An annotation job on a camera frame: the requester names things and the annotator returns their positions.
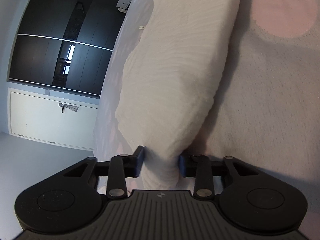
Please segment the cream textured garment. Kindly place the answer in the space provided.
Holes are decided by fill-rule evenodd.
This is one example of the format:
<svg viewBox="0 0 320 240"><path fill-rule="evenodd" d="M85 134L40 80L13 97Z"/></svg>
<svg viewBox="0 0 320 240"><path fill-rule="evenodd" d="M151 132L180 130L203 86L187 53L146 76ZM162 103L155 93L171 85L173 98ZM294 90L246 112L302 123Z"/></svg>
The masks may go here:
<svg viewBox="0 0 320 240"><path fill-rule="evenodd" d="M145 148L146 189L176 187L178 156L214 103L240 0L153 0L123 69L118 129Z"/></svg>

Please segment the white door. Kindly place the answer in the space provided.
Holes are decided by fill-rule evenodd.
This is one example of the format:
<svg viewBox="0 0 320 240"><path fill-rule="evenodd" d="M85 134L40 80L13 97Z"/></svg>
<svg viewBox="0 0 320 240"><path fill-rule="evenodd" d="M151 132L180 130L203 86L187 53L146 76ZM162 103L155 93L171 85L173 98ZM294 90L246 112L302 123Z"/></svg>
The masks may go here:
<svg viewBox="0 0 320 240"><path fill-rule="evenodd" d="M65 109L59 103L78 106L77 112ZM93 130L97 105L8 89L9 134L47 144L93 150Z"/></svg>

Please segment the grey pink-dotted bedspread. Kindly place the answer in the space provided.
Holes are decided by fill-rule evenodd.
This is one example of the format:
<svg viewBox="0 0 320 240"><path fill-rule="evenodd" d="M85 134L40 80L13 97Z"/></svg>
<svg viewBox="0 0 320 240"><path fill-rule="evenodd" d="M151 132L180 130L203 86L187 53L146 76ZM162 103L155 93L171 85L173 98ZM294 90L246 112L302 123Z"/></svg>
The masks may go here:
<svg viewBox="0 0 320 240"><path fill-rule="evenodd" d="M99 160L134 151L115 113L152 11L153 0L132 0L118 34L94 128ZM319 219L319 0L240 0L214 103L186 149L262 168L300 189L308 222Z"/></svg>

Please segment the black wardrobe with glass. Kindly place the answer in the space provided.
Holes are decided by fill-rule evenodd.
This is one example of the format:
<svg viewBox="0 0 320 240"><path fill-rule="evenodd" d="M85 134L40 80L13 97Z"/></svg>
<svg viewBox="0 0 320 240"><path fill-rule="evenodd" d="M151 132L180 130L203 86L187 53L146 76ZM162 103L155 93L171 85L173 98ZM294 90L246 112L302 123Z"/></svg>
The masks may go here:
<svg viewBox="0 0 320 240"><path fill-rule="evenodd" d="M119 0L30 0L9 80L99 96L124 20Z"/></svg>

